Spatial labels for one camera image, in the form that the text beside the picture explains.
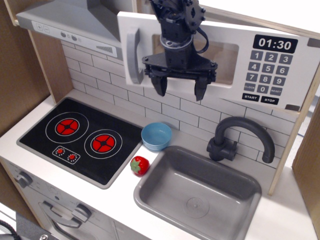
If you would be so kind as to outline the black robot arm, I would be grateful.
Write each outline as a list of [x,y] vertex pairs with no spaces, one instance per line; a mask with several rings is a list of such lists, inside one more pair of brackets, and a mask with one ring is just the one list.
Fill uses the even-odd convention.
[[143,57],[144,73],[160,96],[166,94],[168,78],[194,80],[196,100],[202,100],[207,86],[216,80],[218,67],[201,56],[208,43],[201,50],[194,45],[196,33],[208,37],[200,28],[206,10],[197,0],[152,0],[150,4],[160,23],[164,52]]

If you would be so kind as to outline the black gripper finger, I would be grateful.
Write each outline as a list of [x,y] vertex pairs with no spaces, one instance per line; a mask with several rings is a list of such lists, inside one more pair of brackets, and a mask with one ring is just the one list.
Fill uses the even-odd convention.
[[168,79],[166,76],[157,76],[151,74],[151,83],[157,94],[164,97],[167,91]]
[[204,98],[204,95],[207,90],[207,85],[208,82],[206,77],[199,77],[195,81],[194,94],[197,101],[201,101]]

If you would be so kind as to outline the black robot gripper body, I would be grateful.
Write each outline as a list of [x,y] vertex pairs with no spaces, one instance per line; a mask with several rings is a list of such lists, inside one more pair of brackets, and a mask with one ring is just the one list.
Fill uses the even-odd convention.
[[160,43],[164,52],[142,58],[146,74],[189,80],[204,78],[208,84],[216,81],[218,64],[199,55],[193,37],[183,42],[161,37]]

